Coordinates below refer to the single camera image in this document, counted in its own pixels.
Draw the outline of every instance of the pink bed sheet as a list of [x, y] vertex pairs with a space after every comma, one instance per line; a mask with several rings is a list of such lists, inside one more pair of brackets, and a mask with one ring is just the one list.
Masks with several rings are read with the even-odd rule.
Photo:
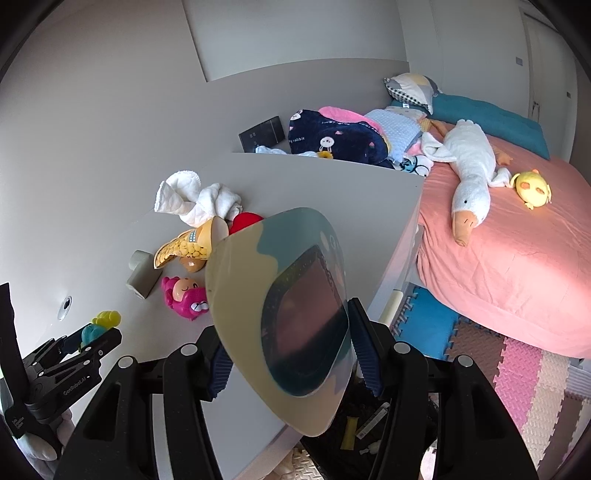
[[561, 355], [591, 358], [591, 187], [566, 162], [499, 138], [512, 173], [537, 168], [552, 204], [533, 211], [509, 188], [491, 190], [491, 211], [463, 248], [450, 205], [459, 182], [435, 164], [424, 184], [421, 280], [440, 302], [496, 332]]

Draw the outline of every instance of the white wall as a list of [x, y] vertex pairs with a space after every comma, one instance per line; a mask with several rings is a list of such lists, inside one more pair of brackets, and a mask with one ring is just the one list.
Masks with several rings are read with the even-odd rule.
[[518, 0], [398, 0], [398, 8], [411, 72], [431, 76], [444, 93], [527, 116], [530, 73]]
[[183, 3], [208, 80], [300, 60], [406, 60], [396, 0]]

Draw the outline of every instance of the goose beak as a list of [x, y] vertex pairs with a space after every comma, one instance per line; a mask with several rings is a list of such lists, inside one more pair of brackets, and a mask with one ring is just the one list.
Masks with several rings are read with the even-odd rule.
[[453, 214], [452, 233], [453, 239], [460, 247], [468, 245], [472, 230], [478, 225], [476, 215], [470, 210], [461, 210]]

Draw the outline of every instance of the white plush toy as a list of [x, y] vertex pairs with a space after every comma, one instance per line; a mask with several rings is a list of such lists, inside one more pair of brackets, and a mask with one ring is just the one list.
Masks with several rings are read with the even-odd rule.
[[449, 132], [441, 122], [433, 125], [444, 136], [443, 144], [425, 132], [423, 151], [433, 161], [449, 163], [460, 177], [452, 200], [452, 232], [456, 243], [465, 247], [472, 230], [484, 221], [491, 208], [488, 187], [509, 185], [509, 170], [495, 171], [496, 162], [508, 165], [511, 158], [491, 147], [480, 125], [471, 120], [459, 120]]

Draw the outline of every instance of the white towel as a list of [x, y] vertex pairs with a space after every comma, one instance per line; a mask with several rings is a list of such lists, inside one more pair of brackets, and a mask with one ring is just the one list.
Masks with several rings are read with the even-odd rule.
[[505, 167], [499, 168], [496, 175], [488, 183], [489, 187], [508, 187], [511, 180], [511, 172]]
[[220, 216], [234, 220], [242, 212], [242, 199], [221, 183], [201, 188], [201, 179], [190, 170], [178, 171], [160, 184], [154, 211], [179, 215], [194, 228]]
[[429, 132], [425, 132], [421, 137], [421, 149], [425, 156], [431, 161], [451, 163], [457, 161], [457, 158], [443, 145], [436, 140]]

